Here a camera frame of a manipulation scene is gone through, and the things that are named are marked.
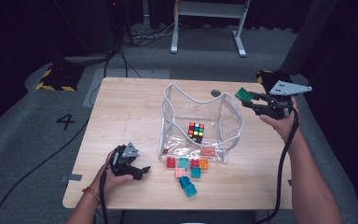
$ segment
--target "human hand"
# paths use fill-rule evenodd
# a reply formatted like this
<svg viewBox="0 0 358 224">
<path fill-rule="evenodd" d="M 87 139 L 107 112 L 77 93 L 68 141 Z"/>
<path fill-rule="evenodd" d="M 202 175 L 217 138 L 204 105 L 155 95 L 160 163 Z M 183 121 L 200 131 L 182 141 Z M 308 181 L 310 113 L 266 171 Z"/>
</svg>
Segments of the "human hand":
<svg viewBox="0 0 358 224">
<path fill-rule="evenodd" d="M 298 113 L 297 108 L 297 101 L 296 98 L 292 96 L 293 101 L 293 107 Z M 293 128 L 293 121 L 294 121 L 294 115 L 295 113 L 292 111 L 290 113 L 289 117 L 285 119 L 273 119 L 267 115 L 260 115 L 260 119 L 263 120 L 265 123 L 272 126 L 272 128 L 281 136 L 283 142 L 287 142 L 287 139 L 289 138 L 289 134 L 292 131 Z"/>
<path fill-rule="evenodd" d="M 94 180 L 90 184 L 90 187 L 93 188 L 94 191 L 96 191 L 98 194 L 99 194 L 99 186 L 100 186 L 101 176 L 103 175 L 103 172 L 104 172 L 105 168 L 107 167 L 107 165 L 109 163 L 109 159 L 112 157 L 113 152 L 114 151 L 111 151 L 109 153 L 109 155 L 106 158 L 105 164 L 101 167 L 101 169 L 98 171 L 97 175 L 95 176 Z M 131 181 L 131 180 L 133 180 L 132 175 L 115 176 L 113 174 L 112 169 L 107 168 L 106 180 L 105 180 L 103 191 L 104 191 L 104 193 L 107 193 L 107 192 L 111 191 L 116 185 L 120 185 L 120 184 L 123 184 L 123 183 Z"/>
</svg>

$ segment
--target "wooden table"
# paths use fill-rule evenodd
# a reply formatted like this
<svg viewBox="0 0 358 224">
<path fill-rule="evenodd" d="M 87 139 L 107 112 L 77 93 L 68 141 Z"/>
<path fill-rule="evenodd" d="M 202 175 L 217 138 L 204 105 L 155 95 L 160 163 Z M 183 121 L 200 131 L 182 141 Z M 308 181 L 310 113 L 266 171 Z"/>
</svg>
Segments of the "wooden table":
<svg viewBox="0 0 358 224">
<path fill-rule="evenodd" d="M 198 194 L 187 198 L 173 168 L 158 159 L 163 92 L 170 83 L 200 101 L 211 100 L 211 90 L 228 92 L 245 118 L 240 142 L 230 150 L 227 164 L 213 161 L 200 179 L 191 178 Z M 142 180 L 131 181 L 106 195 L 110 209 L 273 209 L 276 179 L 283 149 L 280 136 L 261 121 L 254 111 L 241 106 L 234 94 L 263 92 L 258 83 L 172 79 L 107 77 L 103 80 L 91 113 L 73 174 L 81 181 L 69 181 L 63 205 L 74 208 L 116 146 L 132 142 L 141 155 L 132 165 L 151 166 Z M 282 175 L 281 209 L 292 208 L 290 161 Z"/>
</svg>

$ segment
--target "cable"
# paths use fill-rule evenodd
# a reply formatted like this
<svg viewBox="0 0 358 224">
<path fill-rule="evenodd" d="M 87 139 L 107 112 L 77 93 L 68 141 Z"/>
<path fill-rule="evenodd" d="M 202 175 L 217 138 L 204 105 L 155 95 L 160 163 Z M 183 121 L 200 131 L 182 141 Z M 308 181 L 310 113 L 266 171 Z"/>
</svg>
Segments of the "cable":
<svg viewBox="0 0 358 224">
<path fill-rule="evenodd" d="M 117 148 L 115 148 L 114 152 L 112 153 L 112 155 L 110 156 L 108 162 L 106 163 L 105 167 L 103 168 L 103 174 L 101 175 L 100 178 L 100 197 L 101 197 L 101 207 L 103 209 L 103 223 L 108 224 L 108 220 L 107 220 L 107 213 L 106 213 L 106 202 L 105 202 L 105 198 L 104 198 L 104 185 L 105 185 L 105 181 L 106 181 L 106 171 L 110 169 L 110 162 L 113 158 L 113 156 L 116 154 L 116 150 Z"/>
<path fill-rule="evenodd" d="M 107 77 L 107 65 L 109 64 L 110 60 L 115 56 L 116 52 L 113 51 L 111 54 L 108 54 L 104 67 L 103 67 L 103 78 Z M 89 104 L 94 106 L 94 103 L 91 101 L 92 95 L 101 87 L 101 83 L 89 94 Z"/>
<path fill-rule="evenodd" d="M 63 19 L 65 20 L 66 24 L 68 25 L 69 29 L 72 31 L 72 33 L 74 34 L 75 38 L 77 39 L 77 41 L 85 48 L 88 49 L 94 53 L 103 53 L 106 54 L 106 52 L 101 52 L 95 49 L 90 48 L 89 46 L 87 46 L 85 43 L 83 43 L 83 41 L 78 37 L 77 33 L 75 32 L 75 30 L 72 28 L 71 22 L 69 22 L 69 20 L 66 18 L 65 14 L 63 13 L 60 5 L 57 3 L 57 0 L 54 0 L 54 3 L 57 7 L 57 9 L 60 11 L 61 15 L 63 16 Z"/>
<path fill-rule="evenodd" d="M 124 56 L 124 52 L 123 52 L 123 49 L 120 47 L 120 56 L 121 58 L 124 60 L 124 64 L 125 64 L 125 67 L 126 67 L 126 77 L 128 77 L 128 67 L 127 65 L 130 66 L 130 68 L 132 68 L 132 70 L 136 73 L 136 75 L 138 75 L 139 78 L 142 78 L 141 75 L 138 73 L 138 71 L 136 71 L 135 68 L 132 67 L 132 65 L 126 60 L 125 56 Z"/>
<path fill-rule="evenodd" d="M 26 175 L 24 175 L 19 181 L 17 181 L 17 183 L 11 187 L 11 189 L 7 192 L 7 194 L 4 196 L 4 198 L 2 199 L 2 201 L 0 202 L 0 208 L 2 207 L 2 205 L 4 204 L 5 200 L 7 199 L 7 197 L 10 195 L 10 193 L 26 178 L 28 177 L 31 173 L 33 173 L 35 170 L 37 170 L 39 167 L 41 167 L 43 164 L 45 164 L 47 161 L 49 161 L 51 158 L 53 158 L 54 156 L 56 156 L 58 153 L 60 153 L 61 151 L 63 151 L 69 144 L 72 143 L 72 141 L 75 140 L 75 138 L 81 133 L 81 131 L 87 126 L 87 124 L 89 123 L 89 119 L 86 120 L 86 122 L 83 124 L 83 126 L 80 128 L 80 130 L 75 134 L 75 136 L 73 136 L 65 145 L 63 145 L 60 149 L 58 149 L 57 151 L 55 151 L 53 154 L 51 154 L 47 159 L 45 159 L 44 161 L 40 162 L 38 165 L 36 165 L 36 167 L 34 169 L 32 169 L 30 172 L 28 172 Z"/>
<path fill-rule="evenodd" d="M 76 61 L 76 60 L 67 60 L 67 59 L 65 60 L 73 66 L 92 66 L 95 64 L 104 63 L 108 59 L 109 59 L 109 55 L 106 55 L 105 57 L 100 59 L 91 59 L 85 61 Z"/>
<path fill-rule="evenodd" d="M 269 215 L 266 218 L 263 218 L 263 219 L 257 221 L 256 222 L 257 224 L 272 220 L 278 214 L 279 207 L 280 207 L 280 204 L 281 204 L 282 170 L 283 170 L 284 158 L 286 157 L 286 153 L 289 150 L 290 144 L 292 143 L 292 140 L 295 137 L 295 133 L 296 133 L 296 130 L 297 130 L 298 125 L 299 125 L 297 111 L 292 106 L 290 106 L 290 108 L 295 113 L 295 118 L 293 120 L 292 130 L 290 131 L 289 137 L 287 138 L 287 142 L 284 144 L 282 155 L 281 155 L 281 158 L 279 160 L 278 180 L 277 180 L 277 201 L 275 203 L 275 208 L 274 208 L 274 211 L 272 212 L 272 214 Z"/>
<path fill-rule="evenodd" d="M 266 211 L 267 217 L 269 217 L 269 210 Z"/>
<path fill-rule="evenodd" d="M 136 35 L 136 36 L 133 36 L 132 39 L 138 39 L 138 43 L 137 44 L 130 44 L 130 43 L 127 43 L 126 40 L 129 40 L 128 37 L 126 37 L 127 35 L 123 35 L 123 40 L 124 40 L 124 46 L 126 47 L 130 47 L 130 48 L 135 48 L 135 47 L 146 47 L 148 45 L 151 45 L 153 44 L 156 40 L 160 40 L 162 38 L 164 38 L 165 36 L 167 35 L 172 35 L 172 33 L 169 33 L 169 34 L 164 34 L 165 32 L 167 32 L 168 30 L 172 29 L 174 23 L 172 23 L 171 25 L 165 27 L 164 29 L 162 30 L 159 30 L 159 31 L 155 31 L 155 32 L 152 32 L 150 34 L 145 34 L 145 32 L 148 31 L 148 29 L 142 34 L 142 35 Z M 144 45 L 141 45 L 144 41 L 146 40 L 150 40 L 149 43 L 147 44 L 144 44 Z"/>
</svg>

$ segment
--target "number 4 marking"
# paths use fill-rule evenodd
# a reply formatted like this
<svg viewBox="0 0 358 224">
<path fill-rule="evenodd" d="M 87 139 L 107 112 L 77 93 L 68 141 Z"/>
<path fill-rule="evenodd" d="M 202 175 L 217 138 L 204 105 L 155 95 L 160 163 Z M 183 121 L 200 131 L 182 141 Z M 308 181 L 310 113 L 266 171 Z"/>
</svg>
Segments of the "number 4 marking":
<svg viewBox="0 0 358 224">
<path fill-rule="evenodd" d="M 72 118 L 72 115 L 67 114 L 67 115 L 63 116 L 62 118 L 57 119 L 56 122 L 57 123 L 65 123 L 65 127 L 63 129 L 66 131 L 66 129 L 68 128 L 69 123 L 75 123 L 75 121 L 71 120 L 71 118 Z"/>
</svg>

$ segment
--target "gray carpet floor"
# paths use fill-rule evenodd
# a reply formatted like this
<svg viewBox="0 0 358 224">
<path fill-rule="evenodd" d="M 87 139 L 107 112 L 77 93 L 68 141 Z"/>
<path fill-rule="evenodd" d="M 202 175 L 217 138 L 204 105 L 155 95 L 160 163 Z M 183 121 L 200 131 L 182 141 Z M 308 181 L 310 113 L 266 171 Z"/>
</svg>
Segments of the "gray carpet floor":
<svg viewBox="0 0 358 224">
<path fill-rule="evenodd" d="M 169 71 L 171 79 L 256 82 L 256 71 L 280 68 L 296 38 L 289 30 L 244 30 L 241 39 L 247 56 L 241 58 L 232 30 L 235 27 L 185 30 L 179 35 L 177 54 L 170 54 L 170 35 L 147 47 L 123 47 L 123 51 L 134 69 Z M 72 173 L 85 131 L 81 128 L 92 111 L 92 107 L 84 105 L 84 102 L 90 97 L 90 90 L 95 86 L 92 82 L 95 82 L 95 75 L 100 74 L 97 71 L 103 69 L 103 64 L 86 67 L 75 92 L 36 90 L 48 66 L 46 64 L 29 75 L 25 83 L 28 94 L 0 118 L 0 202 L 23 176 L 62 150 L 8 194 L 0 207 L 0 223 L 63 223 L 71 213 L 70 209 L 62 206 L 66 183 L 61 180 L 62 176 Z M 107 68 L 108 73 L 117 69 L 124 71 L 123 59 L 116 55 Z M 293 77 L 293 80 L 307 85 L 307 80 L 301 75 Z M 351 182 L 302 95 L 298 96 L 298 103 L 303 131 L 318 166 L 337 197 L 344 223 L 358 223 L 358 202 Z M 75 123 L 65 130 L 64 124 L 56 120 L 67 114 L 72 115 Z M 63 147 L 74 136 L 76 138 Z M 258 219 L 266 213 L 258 211 Z M 109 216 L 112 223 L 116 223 L 119 211 L 110 211 Z M 98 213 L 96 217 L 97 223 L 102 223 Z M 295 223 L 293 211 L 280 211 L 270 223 Z"/>
</svg>

